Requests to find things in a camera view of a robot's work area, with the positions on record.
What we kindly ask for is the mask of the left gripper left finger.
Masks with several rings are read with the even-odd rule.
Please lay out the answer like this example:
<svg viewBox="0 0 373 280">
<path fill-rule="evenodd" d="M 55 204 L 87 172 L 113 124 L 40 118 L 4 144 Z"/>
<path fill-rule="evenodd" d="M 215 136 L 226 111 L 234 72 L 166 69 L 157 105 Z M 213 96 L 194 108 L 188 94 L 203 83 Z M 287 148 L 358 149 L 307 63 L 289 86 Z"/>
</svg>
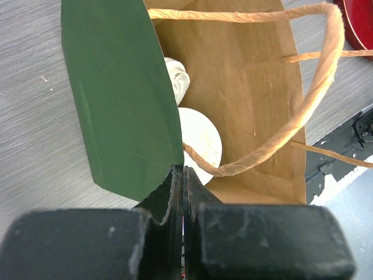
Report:
<svg viewBox="0 0 373 280">
<path fill-rule="evenodd" d="M 182 167 L 131 209 L 18 217 L 1 245 L 2 279 L 180 279 Z"/>
</svg>

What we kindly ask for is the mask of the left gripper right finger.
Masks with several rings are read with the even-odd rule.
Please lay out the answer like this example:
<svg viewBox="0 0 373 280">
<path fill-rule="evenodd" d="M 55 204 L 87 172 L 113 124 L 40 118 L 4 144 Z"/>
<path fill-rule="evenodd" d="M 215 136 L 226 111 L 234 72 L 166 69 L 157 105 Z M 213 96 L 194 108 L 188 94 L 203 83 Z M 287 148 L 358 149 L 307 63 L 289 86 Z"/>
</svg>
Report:
<svg viewBox="0 0 373 280">
<path fill-rule="evenodd" d="M 356 262 L 322 206 L 224 204 L 183 174 L 186 279 L 352 279 Z"/>
</svg>

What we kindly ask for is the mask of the white cup lid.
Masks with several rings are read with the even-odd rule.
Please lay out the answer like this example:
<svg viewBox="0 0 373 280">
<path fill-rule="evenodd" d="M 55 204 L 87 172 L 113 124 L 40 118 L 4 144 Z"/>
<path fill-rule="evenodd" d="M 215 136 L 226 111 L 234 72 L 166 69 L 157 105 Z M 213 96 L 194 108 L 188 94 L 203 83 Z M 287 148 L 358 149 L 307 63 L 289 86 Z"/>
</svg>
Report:
<svg viewBox="0 0 373 280">
<path fill-rule="evenodd" d="M 222 142 L 214 124 L 194 109 L 180 107 L 178 111 L 183 143 L 193 148 L 209 164 L 219 167 Z"/>
<path fill-rule="evenodd" d="M 190 77 L 181 62 L 170 57 L 165 57 L 164 60 L 173 86 L 175 101 L 179 106 L 190 86 Z"/>
</svg>

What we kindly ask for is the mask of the green paper bag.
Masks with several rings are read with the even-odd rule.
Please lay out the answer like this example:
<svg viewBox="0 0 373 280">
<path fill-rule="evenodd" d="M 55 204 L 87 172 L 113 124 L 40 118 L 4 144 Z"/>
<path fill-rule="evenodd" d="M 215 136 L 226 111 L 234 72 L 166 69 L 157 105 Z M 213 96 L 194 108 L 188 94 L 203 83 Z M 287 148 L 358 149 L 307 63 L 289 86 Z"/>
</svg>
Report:
<svg viewBox="0 0 373 280">
<path fill-rule="evenodd" d="M 62 1 L 93 181 L 140 201 L 187 165 L 225 203 L 304 204 L 304 126 L 333 82 L 344 32 L 327 2 Z M 190 77 L 179 106 L 165 57 Z M 180 107 L 218 130 L 219 167 L 183 143 Z"/>
</svg>

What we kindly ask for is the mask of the red round tray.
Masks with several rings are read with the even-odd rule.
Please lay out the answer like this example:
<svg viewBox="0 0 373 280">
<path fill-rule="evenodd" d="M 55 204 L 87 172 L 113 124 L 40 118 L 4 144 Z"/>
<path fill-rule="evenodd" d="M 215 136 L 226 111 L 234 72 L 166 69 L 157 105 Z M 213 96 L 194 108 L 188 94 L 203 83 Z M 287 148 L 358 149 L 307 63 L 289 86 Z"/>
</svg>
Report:
<svg viewBox="0 0 373 280">
<path fill-rule="evenodd" d="M 342 57 L 364 57 L 372 61 L 372 0 L 334 0 L 342 13 L 345 38 L 352 51 Z"/>
</svg>

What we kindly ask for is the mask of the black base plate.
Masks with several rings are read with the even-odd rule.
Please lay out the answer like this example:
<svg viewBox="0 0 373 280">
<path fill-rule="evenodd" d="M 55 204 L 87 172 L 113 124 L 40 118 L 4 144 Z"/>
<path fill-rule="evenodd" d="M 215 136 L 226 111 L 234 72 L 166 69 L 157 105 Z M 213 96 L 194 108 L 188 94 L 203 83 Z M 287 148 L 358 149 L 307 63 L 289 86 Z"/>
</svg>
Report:
<svg viewBox="0 0 373 280">
<path fill-rule="evenodd" d="M 372 155 L 372 109 L 361 111 L 313 145 L 353 159 L 365 160 Z M 325 176 L 339 181 L 355 167 L 330 156 L 307 152 L 305 182 L 307 203 L 325 188 Z"/>
</svg>

